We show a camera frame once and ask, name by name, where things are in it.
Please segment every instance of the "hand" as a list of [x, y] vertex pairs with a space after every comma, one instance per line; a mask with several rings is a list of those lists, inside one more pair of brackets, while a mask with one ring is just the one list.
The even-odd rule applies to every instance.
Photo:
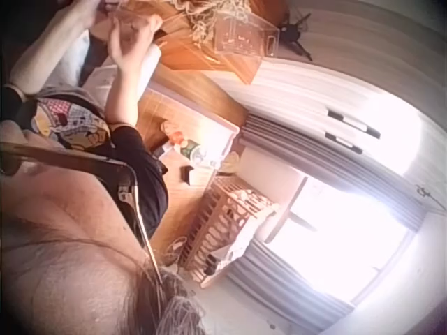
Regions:
[[154, 34], [162, 23], [161, 17], [152, 15], [149, 18], [134, 17], [124, 26], [114, 17], [108, 51], [121, 72], [139, 75]]
[[100, 18], [100, 12], [114, 11], [123, 2], [127, 0], [74, 0], [67, 10], [77, 15], [85, 29], [89, 29]]

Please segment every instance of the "wooden board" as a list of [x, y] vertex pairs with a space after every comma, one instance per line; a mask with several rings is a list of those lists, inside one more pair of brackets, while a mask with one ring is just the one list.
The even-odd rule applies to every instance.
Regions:
[[238, 127], [245, 123], [248, 112], [244, 106], [236, 102], [202, 73], [173, 71], [163, 64], [159, 64], [152, 80]]

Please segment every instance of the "eyeglasses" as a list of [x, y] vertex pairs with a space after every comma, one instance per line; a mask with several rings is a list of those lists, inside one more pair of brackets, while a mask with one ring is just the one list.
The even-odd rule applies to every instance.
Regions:
[[132, 208], [131, 218], [128, 218], [132, 222], [128, 222], [128, 224], [133, 227], [133, 231], [136, 231], [136, 226], [138, 226], [146, 253], [154, 266], [157, 280], [159, 284], [162, 284], [160, 270], [147, 237], [146, 227], [142, 222], [138, 205], [137, 179], [131, 166], [82, 151], [46, 149], [7, 142], [0, 142], [0, 154], [0, 172], [6, 176], [16, 174], [23, 162], [44, 163], [92, 174], [109, 186], [108, 189], [117, 190], [117, 199]]

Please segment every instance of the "wooden crate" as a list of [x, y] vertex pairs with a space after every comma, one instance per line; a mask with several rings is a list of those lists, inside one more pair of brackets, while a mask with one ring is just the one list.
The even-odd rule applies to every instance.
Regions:
[[208, 255], [232, 244], [251, 220], [260, 225], [276, 204], [239, 177], [216, 177], [203, 196], [192, 229], [179, 259], [179, 266], [202, 283], [210, 265]]

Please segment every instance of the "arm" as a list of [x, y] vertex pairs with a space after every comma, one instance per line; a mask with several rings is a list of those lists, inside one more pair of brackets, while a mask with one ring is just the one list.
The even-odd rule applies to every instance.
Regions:
[[67, 49], [93, 24], [98, 4], [99, 0], [77, 0], [59, 11], [14, 65], [10, 83], [25, 96], [37, 94]]
[[105, 104], [105, 122], [135, 127], [138, 120], [138, 76], [118, 70]]
[[115, 18], [109, 37], [109, 55], [117, 64], [118, 74], [105, 104], [105, 121], [113, 125], [136, 126], [138, 120], [138, 85], [142, 63], [149, 51], [155, 32], [161, 27], [161, 18], [153, 15], [148, 19], [137, 17], [131, 23], [127, 37], [122, 41], [122, 28]]

